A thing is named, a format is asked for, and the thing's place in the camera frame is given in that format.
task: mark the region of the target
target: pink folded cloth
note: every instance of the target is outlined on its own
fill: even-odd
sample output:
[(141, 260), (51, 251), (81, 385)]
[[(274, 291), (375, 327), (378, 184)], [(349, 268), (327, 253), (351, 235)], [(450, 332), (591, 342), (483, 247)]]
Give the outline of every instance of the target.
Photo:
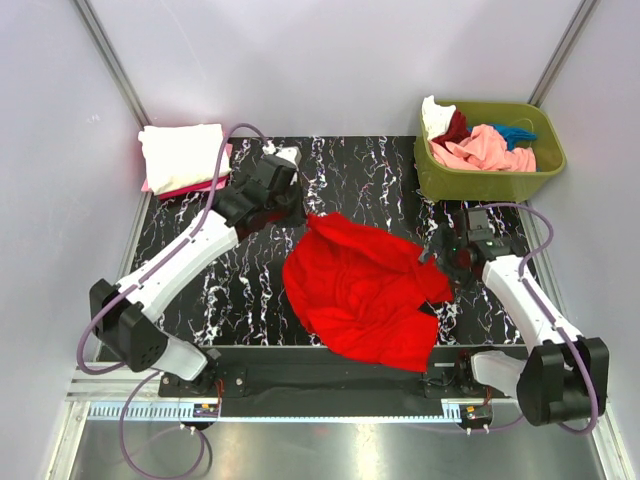
[[(232, 148), (233, 147), (231, 144), (227, 144), (227, 146), (225, 147), (225, 150), (227, 151), (227, 155), (229, 158), (231, 158)], [(224, 188), (226, 185), (227, 185), (227, 177), (220, 178), (218, 179), (216, 190), (220, 190), (221, 188)], [(144, 180), (144, 183), (142, 184), (141, 191), (145, 193), (152, 191), (149, 188), (149, 184), (146, 178)], [(178, 195), (184, 195), (185, 193), (189, 193), (189, 192), (209, 192), (209, 191), (211, 191), (211, 180), (209, 180), (208, 182), (202, 182), (196, 185), (190, 185), (188, 187), (179, 188), (178, 190), (173, 190), (172, 192), (162, 193), (158, 195), (158, 198), (160, 200), (165, 200), (167, 198), (177, 197)]]
[[(220, 190), (227, 186), (227, 177), (221, 178), (218, 180), (218, 184), (216, 185), (216, 190)], [(158, 195), (160, 200), (166, 200), (167, 198), (177, 197), (178, 195), (184, 195), (189, 192), (210, 192), (211, 191), (211, 181), (197, 183), (195, 185), (191, 185), (189, 187), (179, 188), (178, 190), (174, 190), (172, 192), (161, 193)]]

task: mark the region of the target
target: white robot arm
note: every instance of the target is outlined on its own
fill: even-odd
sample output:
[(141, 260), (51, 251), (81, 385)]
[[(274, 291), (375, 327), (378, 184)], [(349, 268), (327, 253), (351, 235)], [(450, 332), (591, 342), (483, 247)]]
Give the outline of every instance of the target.
[(467, 382), (470, 390), (486, 385), (518, 399), (533, 425), (588, 418), (591, 399), (568, 348), (570, 341), (587, 367), (602, 415), (609, 366), (604, 342), (584, 338), (560, 314), (529, 268), (522, 265), (525, 252), (518, 251), (508, 237), (494, 237), (485, 209), (463, 210), (454, 223), (453, 228), (449, 224), (438, 227), (421, 260), (436, 253), (436, 264), (455, 288), (484, 283), (506, 308), (529, 352), (523, 361), (490, 347), (471, 349), (457, 364), (458, 379)]
[(154, 368), (173, 373), (190, 383), (195, 393), (211, 388), (215, 359), (159, 330), (156, 322), (196, 275), (249, 234), (271, 222), (304, 221), (297, 182), (300, 157), (295, 147), (265, 155), (249, 176), (217, 192), (213, 210), (203, 223), (204, 211), (158, 255), (117, 285), (100, 280), (91, 288), (94, 316), (119, 293), (130, 291), (94, 332), (131, 370)]

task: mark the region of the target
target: white wall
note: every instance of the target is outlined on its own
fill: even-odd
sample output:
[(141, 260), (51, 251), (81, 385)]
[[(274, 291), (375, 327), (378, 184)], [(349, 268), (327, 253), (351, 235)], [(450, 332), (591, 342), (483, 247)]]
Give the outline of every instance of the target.
[(407, 135), (420, 98), (527, 101), (579, 0), (93, 0), (159, 126)]
[(533, 205), (556, 226), (569, 317), (611, 351), (609, 393), (640, 472), (640, 63), (637, 0), (601, 2), (543, 104), (568, 167)]
[(43, 478), (89, 287), (139, 199), (137, 126), (71, 2), (0, 1), (2, 478)]

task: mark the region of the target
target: plastic laundry basket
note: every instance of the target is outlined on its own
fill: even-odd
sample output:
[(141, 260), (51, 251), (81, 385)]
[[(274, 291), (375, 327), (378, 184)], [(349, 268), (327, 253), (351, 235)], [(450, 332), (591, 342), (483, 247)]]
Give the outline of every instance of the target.
[(530, 198), (547, 180), (562, 171), (566, 163), (564, 152), (549, 118), (532, 105), (492, 102), (441, 102), (456, 105), (467, 117), (467, 125), (497, 123), (520, 127), (538, 136), (531, 146), (536, 156), (538, 172), (484, 172), (455, 170), (438, 163), (431, 153), (424, 122), (422, 134), (416, 139), (415, 157), (422, 194), (430, 200), (485, 200), (522, 202)]

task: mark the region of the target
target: clothing pile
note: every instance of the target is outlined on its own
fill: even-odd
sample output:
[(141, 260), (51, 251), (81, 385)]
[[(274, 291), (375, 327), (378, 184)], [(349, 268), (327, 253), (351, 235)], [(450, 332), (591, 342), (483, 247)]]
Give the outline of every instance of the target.
[(533, 150), (516, 147), (533, 141), (534, 133), (505, 125), (467, 128), (467, 119), (455, 105), (441, 106), (433, 95), (422, 103), (422, 120), (433, 157), (442, 165), (459, 170), (535, 172)]
[[(143, 192), (164, 200), (188, 192), (211, 190), (213, 169), (224, 135), (220, 124), (190, 127), (144, 127), (138, 134), (147, 167)], [(226, 185), (231, 173), (227, 144), (216, 189)]]

